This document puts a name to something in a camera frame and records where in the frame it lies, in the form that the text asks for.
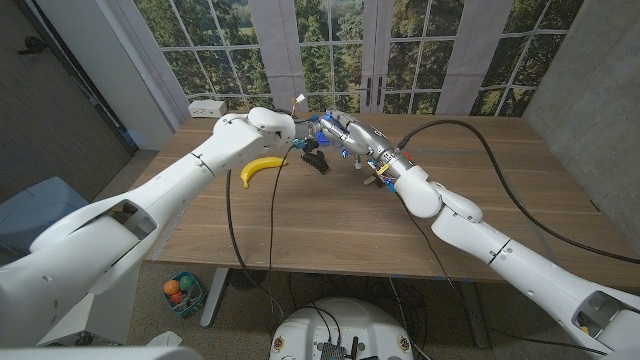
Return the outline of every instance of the wooden table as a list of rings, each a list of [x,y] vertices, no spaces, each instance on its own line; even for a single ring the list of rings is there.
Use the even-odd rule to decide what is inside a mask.
[[[425,122],[456,118],[476,126],[487,138],[509,182],[525,206],[551,229],[589,246],[635,255],[608,220],[591,204],[542,140],[524,120],[498,117],[443,117],[357,114],[396,144]],[[189,119],[144,171],[135,186],[149,180],[207,139],[214,119]],[[322,176],[292,152],[282,170],[275,204],[273,269],[352,275],[441,277],[424,238],[411,224],[395,195],[375,185],[372,174],[356,170],[335,148],[323,148],[331,171]],[[454,125],[429,128],[406,150],[430,180],[476,202],[486,222],[515,240],[586,279],[639,288],[640,266],[577,249],[529,223],[507,197],[480,142]],[[269,155],[282,156],[283,150]],[[231,189],[234,228],[240,252],[253,269],[269,262],[269,209],[275,169],[259,171],[243,189],[235,169]],[[231,248],[224,198],[225,179],[217,179],[187,208],[168,241],[160,241],[148,260],[238,267]],[[474,257],[440,241],[433,219],[419,219],[454,279],[500,278]]]

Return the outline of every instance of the door handle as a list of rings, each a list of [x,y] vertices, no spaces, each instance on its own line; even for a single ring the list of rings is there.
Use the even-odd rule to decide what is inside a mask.
[[[26,50],[18,51],[18,55],[40,54],[47,48],[47,44],[35,36],[27,36],[24,38],[24,46]]]
[[[378,101],[376,102],[376,105],[380,106],[380,98],[382,97],[382,76],[380,76],[378,78]]]
[[[369,106],[371,104],[371,78],[367,79],[367,87],[366,88],[356,89],[356,90],[366,90],[367,91],[367,97],[365,99],[365,104],[366,104],[366,106]]]

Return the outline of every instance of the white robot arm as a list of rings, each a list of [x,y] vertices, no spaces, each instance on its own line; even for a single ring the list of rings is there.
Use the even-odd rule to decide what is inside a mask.
[[[289,115],[225,115],[208,140],[144,185],[55,223],[30,255],[0,268],[0,347],[35,345],[87,293],[104,292],[139,265],[169,220],[216,177],[294,137]]]
[[[375,128],[342,113],[303,127],[368,156],[412,214],[437,216],[434,233],[487,263],[547,311],[574,339],[605,354],[638,348],[640,298],[574,276],[482,218],[480,208],[394,149]],[[144,185],[63,218],[33,243],[32,254],[0,268],[0,347],[36,344],[87,293],[100,294],[137,266],[169,220],[216,177],[268,146],[296,138],[288,115],[254,108],[228,114],[213,136]]]
[[[578,344],[605,354],[640,349],[640,297],[577,277],[494,229],[475,203],[428,182],[427,173],[380,131],[352,116],[334,112],[312,127],[352,153],[369,156],[378,174],[395,179],[393,187],[413,215],[437,216],[431,228],[440,239],[489,265]]]

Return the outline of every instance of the green ball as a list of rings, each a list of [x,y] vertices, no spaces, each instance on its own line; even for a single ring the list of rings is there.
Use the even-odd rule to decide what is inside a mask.
[[[193,285],[193,283],[195,283],[196,281],[193,279],[193,277],[187,275],[187,276],[183,276],[180,279],[180,290],[187,290],[187,288],[191,285]]]

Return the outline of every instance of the orange ball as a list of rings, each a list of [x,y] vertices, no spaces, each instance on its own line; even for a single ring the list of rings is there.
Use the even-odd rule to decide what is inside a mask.
[[[180,290],[180,283],[177,280],[169,280],[164,284],[164,293],[173,295]]]

